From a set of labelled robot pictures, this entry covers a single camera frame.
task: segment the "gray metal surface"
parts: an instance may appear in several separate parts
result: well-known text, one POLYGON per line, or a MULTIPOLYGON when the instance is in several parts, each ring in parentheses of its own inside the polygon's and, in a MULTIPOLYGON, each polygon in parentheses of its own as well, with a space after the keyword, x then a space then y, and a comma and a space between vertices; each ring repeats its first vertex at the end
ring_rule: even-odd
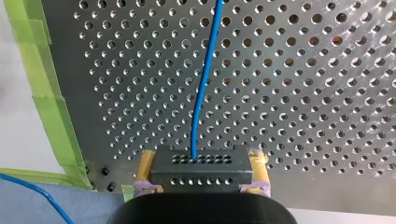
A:
POLYGON ((239 192, 250 184, 253 170, 245 147, 201 150, 197 160, 189 151, 158 146, 151 167, 151 183, 166 192, 239 192))
MULTIPOLYGON (((188 149, 214 6, 123 2, 43 0, 89 177, 115 192, 140 150, 188 149)), ((288 207, 396 215, 396 1, 224 2, 198 147, 263 149, 288 207)))

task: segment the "white surface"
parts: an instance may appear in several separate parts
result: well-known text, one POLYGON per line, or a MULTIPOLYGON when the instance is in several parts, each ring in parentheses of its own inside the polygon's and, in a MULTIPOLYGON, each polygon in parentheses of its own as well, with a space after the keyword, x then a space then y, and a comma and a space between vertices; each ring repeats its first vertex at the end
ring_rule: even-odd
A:
POLYGON ((299 224, 394 224, 396 217, 289 209, 299 224))
POLYGON ((0 0, 0 168, 64 174, 56 161, 0 0))

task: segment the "metal block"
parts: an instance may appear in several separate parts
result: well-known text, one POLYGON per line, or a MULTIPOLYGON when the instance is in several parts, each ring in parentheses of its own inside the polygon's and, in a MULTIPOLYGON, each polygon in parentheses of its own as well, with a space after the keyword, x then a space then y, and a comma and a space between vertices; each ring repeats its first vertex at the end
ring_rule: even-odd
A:
POLYGON ((151 167, 151 183, 166 192, 238 192, 252 177, 244 147, 200 150, 197 160, 188 151, 159 147, 151 167))

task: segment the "green tape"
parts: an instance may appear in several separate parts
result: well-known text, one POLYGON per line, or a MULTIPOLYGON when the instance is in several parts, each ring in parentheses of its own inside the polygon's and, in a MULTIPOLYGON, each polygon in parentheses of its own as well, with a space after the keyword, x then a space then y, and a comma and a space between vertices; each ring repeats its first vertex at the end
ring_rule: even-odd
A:
POLYGON ((132 200, 134 197, 134 186, 132 185, 121 185, 122 194, 125 202, 132 200))
POLYGON ((35 106, 54 155, 64 168, 65 175, 15 170, 13 172, 25 177, 24 179, 29 178, 36 182, 91 189, 67 105, 59 88, 49 47, 50 33, 41 1, 6 0, 5 4, 20 47, 35 106))

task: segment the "blue cable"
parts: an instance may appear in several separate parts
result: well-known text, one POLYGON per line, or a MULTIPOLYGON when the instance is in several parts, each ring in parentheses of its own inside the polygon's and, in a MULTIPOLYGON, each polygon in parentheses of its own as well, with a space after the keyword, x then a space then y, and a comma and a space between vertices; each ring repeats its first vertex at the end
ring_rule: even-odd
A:
POLYGON ((198 135, 198 124, 201 112, 201 104, 204 100, 205 89, 207 78, 209 77, 210 66, 213 59, 213 51, 215 50, 216 41, 218 39, 220 20, 222 14, 223 4, 222 0, 216 0, 215 15, 212 22, 212 30, 210 31, 209 45, 207 46, 204 72, 201 76, 201 82, 199 84, 198 95, 195 101, 194 113, 192 115, 192 126, 191 126, 191 156, 195 160, 197 158, 197 135, 198 135))
POLYGON ((21 186, 24 186, 28 189, 32 189, 32 190, 36 191, 37 193, 43 195, 49 201, 50 205, 52 205, 52 207, 55 208, 55 210, 59 213, 59 215, 61 215, 61 217, 64 219, 64 221, 67 224, 74 224, 72 219, 66 214, 66 212, 62 209, 62 207, 58 203, 56 203, 56 201, 52 198, 52 196, 50 196, 50 194, 48 194, 45 190, 43 190, 39 186, 28 183, 21 179, 12 177, 10 175, 0 174, 0 179, 5 179, 5 180, 13 182, 15 184, 19 184, 21 186))

